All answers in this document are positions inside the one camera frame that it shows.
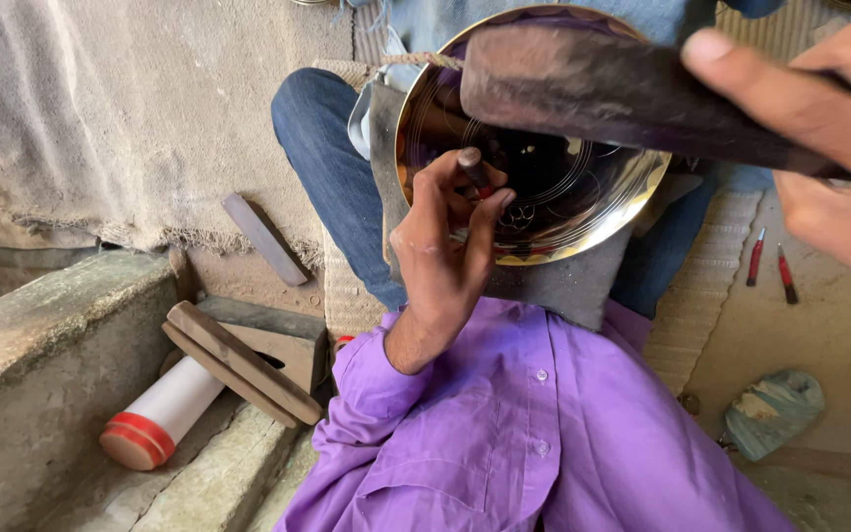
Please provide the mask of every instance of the red handle tool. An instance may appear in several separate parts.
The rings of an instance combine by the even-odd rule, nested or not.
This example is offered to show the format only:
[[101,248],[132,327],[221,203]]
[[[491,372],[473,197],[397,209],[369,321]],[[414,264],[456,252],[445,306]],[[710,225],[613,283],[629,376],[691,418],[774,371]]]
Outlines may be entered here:
[[793,277],[789,274],[789,266],[786,265],[786,256],[783,254],[783,246],[777,244],[777,266],[780,268],[780,280],[783,281],[783,289],[786,292],[786,303],[796,305],[800,299],[796,296],[796,288],[793,287]]
[[760,236],[757,237],[757,243],[753,245],[751,251],[751,267],[747,271],[747,286],[757,284],[757,267],[760,266],[760,252],[764,251],[764,233],[767,232],[767,227],[760,230]]
[[460,151],[458,153],[458,165],[465,170],[468,179],[472,180],[472,185],[478,188],[479,198],[485,200],[494,194],[494,190],[491,189],[491,182],[488,181],[484,166],[481,164],[481,151],[478,148],[469,147]]

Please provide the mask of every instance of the blue plastic bag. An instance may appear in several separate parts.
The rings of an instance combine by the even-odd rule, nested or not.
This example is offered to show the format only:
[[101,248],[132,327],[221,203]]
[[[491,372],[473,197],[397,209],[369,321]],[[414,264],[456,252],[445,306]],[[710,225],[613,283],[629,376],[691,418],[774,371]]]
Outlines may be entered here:
[[824,407],[820,383],[787,369],[748,387],[724,413],[724,424],[740,452],[759,460],[805,429]]

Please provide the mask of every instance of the purple shirt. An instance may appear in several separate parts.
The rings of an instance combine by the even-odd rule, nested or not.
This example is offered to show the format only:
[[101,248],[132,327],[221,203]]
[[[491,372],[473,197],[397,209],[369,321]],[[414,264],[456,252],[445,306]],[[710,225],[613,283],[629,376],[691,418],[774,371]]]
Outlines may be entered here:
[[597,334],[482,298],[413,376],[383,351],[398,316],[337,354],[275,530],[794,530],[646,366],[642,316],[609,302]]

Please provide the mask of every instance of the rope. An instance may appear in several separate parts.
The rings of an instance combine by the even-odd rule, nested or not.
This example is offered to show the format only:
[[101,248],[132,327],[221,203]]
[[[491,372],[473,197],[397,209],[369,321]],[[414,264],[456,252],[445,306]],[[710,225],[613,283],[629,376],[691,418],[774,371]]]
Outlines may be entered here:
[[386,65],[421,65],[423,63],[431,63],[436,67],[450,68],[452,70],[461,70],[461,67],[465,66],[465,61],[461,59],[443,56],[435,52],[413,52],[398,56],[384,56],[383,62]]

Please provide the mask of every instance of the gray cloth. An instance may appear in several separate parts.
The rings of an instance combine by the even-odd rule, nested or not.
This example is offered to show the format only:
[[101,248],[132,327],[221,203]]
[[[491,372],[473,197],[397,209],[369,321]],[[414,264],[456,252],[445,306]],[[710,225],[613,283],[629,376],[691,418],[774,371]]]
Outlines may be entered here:
[[[372,175],[383,199],[384,255],[393,280],[402,284],[390,232],[409,211],[396,175],[396,123],[406,95],[382,81],[372,83],[370,133]],[[600,245],[573,257],[536,266],[498,266],[484,295],[540,305],[567,321],[593,331],[602,326],[609,289],[620,269],[632,229],[624,227]]]
[[[296,250],[321,224],[268,105],[315,58],[348,60],[337,6],[0,0],[0,212],[151,249],[249,248],[220,200],[258,202]],[[319,253],[301,253],[317,265]]]

